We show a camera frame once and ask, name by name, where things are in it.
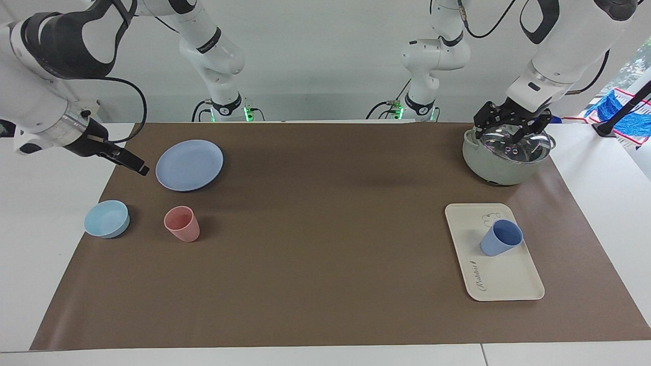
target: rectangular tray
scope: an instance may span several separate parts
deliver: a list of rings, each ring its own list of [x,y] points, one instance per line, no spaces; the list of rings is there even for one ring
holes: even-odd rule
[[[450,204],[445,217],[470,297],[488,302],[540,300],[545,296],[525,242],[496,257],[485,255],[479,246],[496,220],[516,222],[509,207],[501,203]]]

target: white wall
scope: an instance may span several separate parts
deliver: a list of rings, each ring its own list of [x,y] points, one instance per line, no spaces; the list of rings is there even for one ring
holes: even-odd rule
[[[473,30],[489,29],[508,2],[474,1],[469,16]],[[4,3],[18,19],[34,12],[84,8],[81,0]],[[524,1],[518,3],[494,34],[469,40],[473,58],[465,69],[438,74],[441,120],[470,121],[486,100],[502,102],[506,88],[533,56],[536,48],[518,22]],[[239,77],[242,93],[275,120],[363,118],[375,103],[394,98],[409,78],[400,64],[402,46],[416,38],[436,37],[428,25],[427,0],[204,0],[204,4],[246,54],[247,65]],[[561,100],[556,114],[581,111],[648,38],[651,4],[645,5],[613,48],[600,82],[584,95]],[[586,85],[597,67],[577,86]],[[178,52],[178,35],[151,18],[132,22],[111,75],[143,89],[151,121],[189,120],[194,105],[207,97],[201,78]],[[76,96],[99,99],[114,121],[139,120],[139,98],[128,87],[105,81],[70,84]]]

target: table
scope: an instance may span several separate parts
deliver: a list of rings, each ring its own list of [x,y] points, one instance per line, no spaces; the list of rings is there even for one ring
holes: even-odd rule
[[[126,136],[131,124],[111,124],[112,137]],[[646,219],[651,218],[651,182],[644,176],[626,151],[614,139],[596,137],[590,126],[551,125],[558,148],[552,152],[563,179],[587,221],[627,286],[632,298],[651,322],[651,292],[646,279],[651,278],[651,247],[645,245],[651,232]],[[49,301],[83,234],[83,216],[97,203],[113,165],[98,158],[81,159],[63,149],[53,149],[34,156],[11,153],[11,140],[0,141],[0,233],[3,275],[0,289],[0,350],[25,351],[33,339]],[[52,236],[48,247],[40,246]],[[407,347],[324,347],[264,348],[230,351],[213,350],[121,350],[83,352],[39,352],[37,354],[3,354],[3,364],[38,364],[44,360],[75,364],[88,359],[126,361],[132,359],[201,359],[228,357],[230,364],[255,363],[258,354],[267,361],[299,363],[302,359],[322,359],[323,363],[373,363],[392,365],[422,364],[425,360],[442,363],[483,364],[491,366],[521,362],[571,364],[580,358],[596,365],[609,359],[641,361],[651,356],[651,342],[407,346]]]

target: light blue bowl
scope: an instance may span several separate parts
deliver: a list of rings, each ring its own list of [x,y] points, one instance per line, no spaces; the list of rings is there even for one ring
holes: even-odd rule
[[[104,201],[86,214],[83,226],[90,235],[110,239],[122,234],[129,222],[129,210],[124,203]]]

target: blue cloth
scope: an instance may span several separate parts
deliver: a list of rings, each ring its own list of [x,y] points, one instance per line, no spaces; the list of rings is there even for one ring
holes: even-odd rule
[[[599,119],[607,121],[620,109],[622,109],[622,104],[617,100],[617,98],[615,98],[615,91],[612,90],[603,96],[597,104],[590,107],[590,109],[585,113],[585,116],[587,117],[592,113],[592,111],[596,110]],[[651,136],[651,115],[641,115],[636,112],[629,113],[617,123],[615,129],[628,136],[649,137]]]

